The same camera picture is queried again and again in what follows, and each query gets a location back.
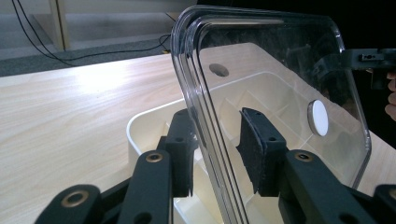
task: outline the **dark background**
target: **dark background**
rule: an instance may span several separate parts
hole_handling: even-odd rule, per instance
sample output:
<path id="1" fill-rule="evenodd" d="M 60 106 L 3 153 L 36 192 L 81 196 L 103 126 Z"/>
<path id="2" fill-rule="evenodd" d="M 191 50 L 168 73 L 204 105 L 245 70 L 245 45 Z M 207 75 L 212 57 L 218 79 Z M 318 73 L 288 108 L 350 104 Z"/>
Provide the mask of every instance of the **dark background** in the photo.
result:
<path id="1" fill-rule="evenodd" d="M 346 49 L 396 49 L 396 13 L 390 0 L 198 0 L 199 5 L 325 15 L 337 24 Z M 371 75 L 354 71 L 369 129 L 396 147 L 396 121 L 385 113 L 390 90 L 372 90 Z"/>

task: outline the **gray carpet floor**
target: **gray carpet floor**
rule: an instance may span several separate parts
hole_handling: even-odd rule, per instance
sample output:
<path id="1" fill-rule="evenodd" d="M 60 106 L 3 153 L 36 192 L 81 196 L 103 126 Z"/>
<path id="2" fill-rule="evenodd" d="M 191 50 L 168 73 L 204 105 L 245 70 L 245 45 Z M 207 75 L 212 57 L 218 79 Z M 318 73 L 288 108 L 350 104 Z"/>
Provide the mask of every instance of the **gray carpet floor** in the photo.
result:
<path id="1" fill-rule="evenodd" d="M 70 63 L 72 65 L 62 63 L 59 60 L 51 59 L 44 55 L 28 56 L 17 59 L 6 59 L 0 61 L 0 77 L 49 71 L 54 69 L 82 66 L 95 63 L 115 62 L 119 60 L 147 57 L 152 55 L 160 55 L 163 54 L 163 51 L 165 49 L 170 49 L 169 38 L 164 41 L 163 46 L 160 45 L 159 39 L 154 39 L 127 44 L 117 44 L 104 47 L 54 53 L 56 57 L 61 59 L 74 59 L 86 55 L 99 54 L 96 56 L 84 57 L 78 60 L 65 61 L 66 63 Z"/>

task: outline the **metal bolt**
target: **metal bolt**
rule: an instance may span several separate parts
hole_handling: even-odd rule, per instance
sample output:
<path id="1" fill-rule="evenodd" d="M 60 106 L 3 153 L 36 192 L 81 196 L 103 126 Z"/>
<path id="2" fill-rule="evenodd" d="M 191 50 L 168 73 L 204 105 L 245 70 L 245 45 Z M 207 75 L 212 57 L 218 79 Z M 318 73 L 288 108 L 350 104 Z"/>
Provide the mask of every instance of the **metal bolt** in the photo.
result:
<path id="1" fill-rule="evenodd" d="M 396 189 L 390 189 L 389 195 L 392 197 L 392 199 L 396 200 Z"/>
<path id="2" fill-rule="evenodd" d="M 299 161 L 312 161 L 314 159 L 312 156 L 303 152 L 297 152 L 296 154 L 294 154 L 294 157 Z"/>
<path id="3" fill-rule="evenodd" d="M 90 193 L 87 190 L 79 189 L 66 195 L 61 204 L 63 207 L 76 207 L 84 203 L 89 195 Z"/>
<path id="4" fill-rule="evenodd" d="M 158 162 L 163 159 L 163 154 L 158 152 L 153 152 L 147 155 L 146 161 L 148 162 Z"/>

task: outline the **round hole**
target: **round hole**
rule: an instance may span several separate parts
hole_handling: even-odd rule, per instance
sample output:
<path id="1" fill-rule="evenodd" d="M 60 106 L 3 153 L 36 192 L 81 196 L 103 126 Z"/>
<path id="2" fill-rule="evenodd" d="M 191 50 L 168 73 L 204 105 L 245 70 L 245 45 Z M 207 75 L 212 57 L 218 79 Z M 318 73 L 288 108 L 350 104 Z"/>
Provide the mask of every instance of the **round hole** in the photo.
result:
<path id="1" fill-rule="evenodd" d="M 346 224 L 358 224 L 359 221 L 352 215 L 350 214 L 341 214 L 340 215 L 340 220 Z"/>
<path id="2" fill-rule="evenodd" d="M 146 161 L 148 162 L 157 162 L 163 159 L 163 155 L 158 152 L 153 152 L 146 157 Z"/>
<path id="3" fill-rule="evenodd" d="M 216 76 L 219 77 L 227 77 L 228 75 L 230 75 L 230 73 L 228 72 L 228 69 L 226 67 L 224 67 L 221 64 L 218 63 L 212 63 L 209 65 L 209 70 L 214 73 Z"/>
<path id="4" fill-rule="evenodd" d="M 76 190 L 66 195 L 62 199 L 61 204 L 63 207 L 76 207 L 84 203 L 88 199 L 89 194 L 90 193 L 87 190 Z"/>
<path id="5" fill-rule="evenodd" d="M 300 158 L 302 160 L 308 160 L 309 159 L 309 157 L 307 155 L 304 155 L 304 154 L 298 155 L 298 158 Z"/>
<path id="6" fill-rule="evenodd" d="M 134 224 L 148 224 L 151 221 L 150 213 L 140 213 L 134 218 Z"/>

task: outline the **black bracket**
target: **black bracket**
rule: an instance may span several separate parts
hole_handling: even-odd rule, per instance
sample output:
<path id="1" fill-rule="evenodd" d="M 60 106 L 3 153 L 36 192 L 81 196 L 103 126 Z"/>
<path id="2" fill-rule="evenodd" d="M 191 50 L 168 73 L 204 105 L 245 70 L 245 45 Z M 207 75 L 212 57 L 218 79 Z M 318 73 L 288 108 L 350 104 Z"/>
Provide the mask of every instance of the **black bracket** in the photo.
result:
<path id="1" fill-rule="evenodd" d="M 346 49 L 340 54 L 329 54 L 318 60 L 310 76 L 321 82 L 330 72 L 371 70 L 372 89 L 386 88 L 387 72 L 396 70 L 396 49 Z"/>
<path id="2" fill-rule="evenodd" d="M 238 150 L 254 190 L 279 196 L 287 224 L 396 220 L 396 185 L 377 187 L 374 198 L 345 187 L 315 154 L 288 150 L 285 138 L 259 111 L 242 109 Z"/>
<path id="3" fill-rule="evenodd" d="M 172 176 L 174 197 L 188 197 L 192 195 L 192 166 L 194 150 L 198 148 L 198 141 L 191 124 L 187 109 L 175 113 L 167 136 L 162 140 L 164 148 L 158 149 L 167 151 L 172 158 Z"/>

